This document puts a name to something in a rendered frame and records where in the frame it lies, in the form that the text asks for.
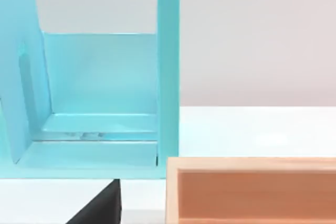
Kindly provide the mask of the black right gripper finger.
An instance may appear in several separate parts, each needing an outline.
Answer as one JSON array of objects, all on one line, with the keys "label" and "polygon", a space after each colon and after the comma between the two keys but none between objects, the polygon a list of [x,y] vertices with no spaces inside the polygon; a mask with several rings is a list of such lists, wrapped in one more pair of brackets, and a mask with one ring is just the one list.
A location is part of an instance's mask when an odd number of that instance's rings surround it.
[{"label": "black right gripper finger", "polygon": [[120,179],[114,179],[66,224],[121,224]]}]

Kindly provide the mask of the light blue rack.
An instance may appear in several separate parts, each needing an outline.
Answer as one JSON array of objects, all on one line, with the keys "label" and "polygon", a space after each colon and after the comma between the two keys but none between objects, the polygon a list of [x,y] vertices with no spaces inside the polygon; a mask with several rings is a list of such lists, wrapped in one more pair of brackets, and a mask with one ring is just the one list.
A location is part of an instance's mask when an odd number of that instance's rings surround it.
[{"label": "light blue rack", "polygon": [[49,33],[0,0],[0,179],[164,179],[178,156],[180,0],[153,33]]}]

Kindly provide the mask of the shallow salmon-coloured box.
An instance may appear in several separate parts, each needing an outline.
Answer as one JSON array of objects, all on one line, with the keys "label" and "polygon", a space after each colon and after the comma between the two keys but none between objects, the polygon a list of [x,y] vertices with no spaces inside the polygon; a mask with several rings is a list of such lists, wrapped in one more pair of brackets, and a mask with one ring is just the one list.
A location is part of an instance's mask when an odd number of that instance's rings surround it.
[{"label": "shallow salmon-coloured box", "polygon": [[165,224],[336,224],[336,158],[170,157]]}]

